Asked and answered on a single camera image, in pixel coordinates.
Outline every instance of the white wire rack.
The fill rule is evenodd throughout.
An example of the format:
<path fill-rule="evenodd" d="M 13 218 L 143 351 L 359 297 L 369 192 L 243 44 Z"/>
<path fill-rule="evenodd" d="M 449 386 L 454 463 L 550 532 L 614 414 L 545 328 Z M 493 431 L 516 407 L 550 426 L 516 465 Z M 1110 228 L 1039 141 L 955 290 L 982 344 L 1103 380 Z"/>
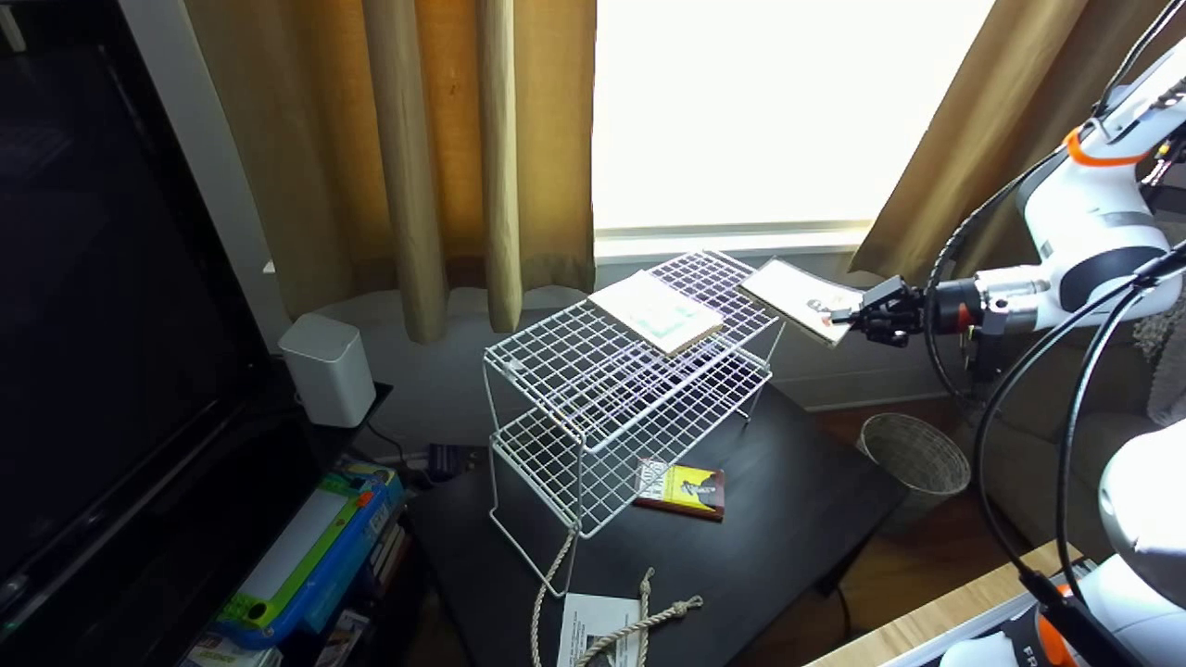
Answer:
<path fill-rule="evenodd" d="M 737 290 L 752 274 L 747 263 L 693 252 L 652 268 L 652 274 L 718 309 L 721 334 L 668 354 L 593 299 L 577 299 L 482 354 L 498 426 L 493 463 L 509 463 L 577 537 L 593 537 L 631 506 L 642 460 L 678 463 L 771 380 L 766 354 L 782 328 L 766 354 L 744 347 L 777 322 Z M 493 379 L 526 397 L 522 414 L 499 420 Z"/>

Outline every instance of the wall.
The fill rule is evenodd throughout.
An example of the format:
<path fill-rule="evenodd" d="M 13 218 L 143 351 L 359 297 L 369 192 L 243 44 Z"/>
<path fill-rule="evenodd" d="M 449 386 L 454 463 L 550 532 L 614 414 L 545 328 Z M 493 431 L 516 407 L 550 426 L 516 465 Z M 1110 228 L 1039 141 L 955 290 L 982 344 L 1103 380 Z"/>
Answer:
<path fill-rule="evenodd" d="M 179 141 L 194 163 L 194 176 L 212 207 L 232 274 L 256 311 L 260 334 L 274 347 L 290 315 L 274 276 L 262 269 L 269 252 L 260 228 L 260 211 L 232 152 L 212 73 L 201 60 L 184 2 L 121 0 L 121 11 L 148 60 L 162 106 L 179 125 Z M 789 259 L 823 276 L 861 280 L 846 274 L 846 255 L 839 252 Z M 609 263 L 601 280 L 621 276 L 639 268 L 642 263 Z M 550 315 L 569 297 L 574 294 L 558 290 L 532 294 L 526 317 Z M 373 414 L 380 431 L 404 441 L 487 441 L 489 404 L 482 386 L 482 347 L 498 342 L 498 334 L 487 325 L 482 294 L 451 294 L 451 325 L 446 344 L 435 347 L 404 337 L 398 294 L 365 294 L 321 311 L 362 328 L 373 379 L 393 386 L 393 397 Z M 924 342 L 912 347 L 882 347 L 853 337 L 839 347 L 823 347 L 795 328 L 777 344 L 776 380 L 803 407 L 887 404 L 942 393 L 924 354 Z"/>

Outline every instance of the white robot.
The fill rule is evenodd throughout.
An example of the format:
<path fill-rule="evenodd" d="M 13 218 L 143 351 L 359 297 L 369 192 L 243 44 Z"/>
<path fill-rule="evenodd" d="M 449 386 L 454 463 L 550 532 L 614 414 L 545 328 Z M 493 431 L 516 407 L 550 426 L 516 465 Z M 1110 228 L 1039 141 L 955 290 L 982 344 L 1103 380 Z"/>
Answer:
<path fill-rule="evenodd" d="M 907 290 L 887 280 L 846 315 L 872 342 L 907 334 L 982 334 L 1102 325 L 1145 317 L 1183 297 L 1186 249 L 1171 249 L 1140 196 L 1139 167 L 1186 123 L 1186 41 L 1126 89 L 1018 186 L 1039 249 L 1034 268 L 982 269 L 967 280 Z M 1066 598 L 1023 569 L 1034 611 L 958 642 L 946 667 L 967 663 L 1186 663 L 1186 422 L 1123 446 L 1102 481 L 1102 514 L 1117 543 Z"/>

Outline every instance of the window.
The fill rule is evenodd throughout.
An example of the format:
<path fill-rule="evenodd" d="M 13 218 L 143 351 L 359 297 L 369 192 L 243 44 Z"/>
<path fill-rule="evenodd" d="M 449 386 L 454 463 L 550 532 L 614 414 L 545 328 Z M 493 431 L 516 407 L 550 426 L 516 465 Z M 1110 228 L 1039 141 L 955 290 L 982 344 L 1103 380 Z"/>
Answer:
<path fill-rule="evenodd" d="M 991 0 L 601 0 L 597 255 L 856 249 Z"/>

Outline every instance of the wooden floor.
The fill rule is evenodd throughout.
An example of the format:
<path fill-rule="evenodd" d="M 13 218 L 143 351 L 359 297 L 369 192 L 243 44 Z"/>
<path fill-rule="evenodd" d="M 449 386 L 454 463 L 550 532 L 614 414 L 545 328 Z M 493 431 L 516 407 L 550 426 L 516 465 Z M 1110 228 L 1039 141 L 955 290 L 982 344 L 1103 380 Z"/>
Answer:
<path fill-rule="evenodd" d="M 819 410 L 819 426 L 842 446 L 853 446 L 872 410 L 878 407 Z M 954 431 L 955 422 L 949 404 L 895 404 L 893 410 L 912 410 L 942 431 Z M 835 643 L 846 643 L 847 636 L 994 569 L 999 559 L 1005 557 L 982 530 L 975 496 L 954 496 L 915 526 L 874 537 L 846 575 L 839 598 L 811 598 L 782 611 L 782 619 L 771 622 L 771 631 L 737 658 L 737 667 L 809 663 L 811 657 L 823 657 Z M 422 604 L 422 622 L 406 663 L 468 663 L 454 631 L 435 598 Z"/>

